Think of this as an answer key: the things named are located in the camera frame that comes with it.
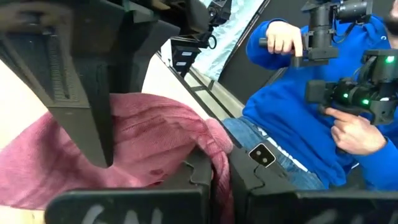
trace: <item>jeans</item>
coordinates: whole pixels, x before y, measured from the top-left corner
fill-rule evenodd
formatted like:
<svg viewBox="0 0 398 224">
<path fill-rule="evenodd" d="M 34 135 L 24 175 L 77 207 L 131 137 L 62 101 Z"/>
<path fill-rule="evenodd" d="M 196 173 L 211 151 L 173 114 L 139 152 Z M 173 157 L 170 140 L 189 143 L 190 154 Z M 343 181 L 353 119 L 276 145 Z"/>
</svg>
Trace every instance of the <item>jeans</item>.
<svg viewBox="0 0 398 224">
<path fill-rule="evenodd" d="M 254 149 L 260 142 L 270 141 L 275 145 L 275 141 L 259 130 L 245 118 L 228 118 L 223 121 L 225 127 L 231 134 L 248 150 Z M 293 160 L 289 159 L 283 153 L 275 155 L 277 162 L 285 169 L 289 176 L 290 183 L 298 190 L 324 190 L 326 189 L 316 174 L 301 169 Z"/>
</svg>

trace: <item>green light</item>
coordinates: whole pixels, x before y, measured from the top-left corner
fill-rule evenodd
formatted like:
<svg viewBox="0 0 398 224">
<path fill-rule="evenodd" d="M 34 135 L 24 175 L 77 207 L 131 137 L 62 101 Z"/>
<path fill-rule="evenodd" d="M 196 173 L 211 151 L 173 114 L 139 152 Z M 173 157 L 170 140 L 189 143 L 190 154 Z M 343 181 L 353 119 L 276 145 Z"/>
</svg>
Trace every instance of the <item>green light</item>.
<svg viewBox="0 0 398 224">
<path fill-rule="evenodd" d="M 396 58 L 395 58 L 394 56 L 388 56 L 388 57 L 386 58 L 386 63 L 392 63 L 392 62 L 394 62 L 395 59 L 396 59 Z"/>
</svg>

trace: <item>light blue curtain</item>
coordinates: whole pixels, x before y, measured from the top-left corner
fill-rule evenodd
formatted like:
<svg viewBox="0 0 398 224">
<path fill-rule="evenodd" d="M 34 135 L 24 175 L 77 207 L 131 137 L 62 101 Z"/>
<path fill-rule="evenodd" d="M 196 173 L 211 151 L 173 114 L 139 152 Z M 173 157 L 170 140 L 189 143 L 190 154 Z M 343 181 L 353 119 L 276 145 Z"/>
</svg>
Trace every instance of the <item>light blue curtain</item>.
<svg viewBox="0 0 398 224">
<path fill-rule="evenodd" d="M 211 0 L 201 0 L 206 6 Z M 232 0 L 231 17 L 224 25 L 214 29 L 213 35 L 217 38 L 215 49 L 200 49 L 192 65 L 200 73 L 218 80 L 224 64 L 238 42 L 241 34 L 249 24 L 253 15 L 264 0 Z"/>
</svg>

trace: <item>pink fabric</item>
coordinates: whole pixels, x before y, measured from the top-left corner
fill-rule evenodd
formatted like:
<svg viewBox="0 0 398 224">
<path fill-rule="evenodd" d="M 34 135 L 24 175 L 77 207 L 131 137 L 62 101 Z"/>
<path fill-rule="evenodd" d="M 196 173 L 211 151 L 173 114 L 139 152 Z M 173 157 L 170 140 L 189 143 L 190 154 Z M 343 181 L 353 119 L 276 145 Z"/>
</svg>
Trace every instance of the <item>pink fabric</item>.
<svg viewBox="0 0 398 224">
<path fill-rule="evenodd" d="M 91 165 L 52 118 L 43 115 L 0 153 L 0 205 L 44 209 L 58 194 L 77 188 L 146 187 L 173 174 L 199 145 L 215 167 L 223 223 L 233 223 L 226 154 L 232 143 L 214 119 L 188 106 L 143 93 L 111 95 L 114 165 Z"/>
</svg>

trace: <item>hand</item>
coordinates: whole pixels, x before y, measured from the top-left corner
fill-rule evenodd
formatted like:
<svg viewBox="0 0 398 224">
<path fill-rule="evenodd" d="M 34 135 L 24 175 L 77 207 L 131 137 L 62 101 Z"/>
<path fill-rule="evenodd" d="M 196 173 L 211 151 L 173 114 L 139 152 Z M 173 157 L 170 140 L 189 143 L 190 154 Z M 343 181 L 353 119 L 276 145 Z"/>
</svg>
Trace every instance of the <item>hand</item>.
<svg viewBox="0 0 398 224">
<path fill-rule="evenodd" d="M 301 30 L 283 21 L 274 21 L 268 25 L 266 32 L 268 51 L 272 54 L 289 54 L 294 45 L 296 57 L 303 56 Z"/>
<path fill-rule="evenodd" d="M 336 118 L 335 125 L 331 127 L 331 136 L 344 151 L 354 155 L 368 155 L 387 144 L 385 137 L 368 119 L 333 108 L 327 108 L 325 113 Z"/>
</svg>

